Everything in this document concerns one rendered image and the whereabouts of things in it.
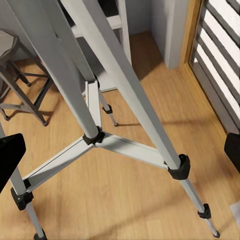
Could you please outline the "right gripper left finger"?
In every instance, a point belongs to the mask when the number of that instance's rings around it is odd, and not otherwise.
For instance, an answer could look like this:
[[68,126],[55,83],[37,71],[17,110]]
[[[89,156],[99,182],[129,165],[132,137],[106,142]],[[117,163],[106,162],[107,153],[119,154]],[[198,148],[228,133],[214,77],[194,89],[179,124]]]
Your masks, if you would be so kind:
[[0,138],[0,193],[26,152],[21,133]]

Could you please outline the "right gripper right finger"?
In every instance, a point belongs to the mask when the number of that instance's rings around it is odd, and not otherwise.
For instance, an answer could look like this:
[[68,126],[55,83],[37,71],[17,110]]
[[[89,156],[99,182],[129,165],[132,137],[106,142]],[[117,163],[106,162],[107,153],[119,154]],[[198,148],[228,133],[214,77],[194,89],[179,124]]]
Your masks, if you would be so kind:
[[240,135],[228,133],[225,140],[224,152],[240,173]]

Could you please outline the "camera tripod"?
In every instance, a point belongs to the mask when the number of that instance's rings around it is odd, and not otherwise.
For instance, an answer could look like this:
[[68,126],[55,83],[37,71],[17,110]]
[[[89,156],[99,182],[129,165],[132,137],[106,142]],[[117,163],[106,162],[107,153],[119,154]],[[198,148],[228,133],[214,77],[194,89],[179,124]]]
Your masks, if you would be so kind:
[[[213,236],[220,238],[220,233],[210,220],[212,214],[209,204],[202,204],[189,179],[190,158],[185,154],[177,154],[99,2],[60,1],[156,148],[103,131],[100,102],[114,126],[119,125],[58,0],[6,0],[84,131],[84,135],[78,140],[24,178],[16,167],[9,179],[12,184],[11,195],[18,209],[26,209],[34,225],[34,240],[47,240],[47,237],[31,203],[34,198],[32,191],[93,148],[103,148],[168,170],[174,179],[180,181],[196,206],[197,214],[206,221]],[[82,74],[85,81],[85,97],[52,28]],[[4,137],[6,135],[0,123],[0,139]]]

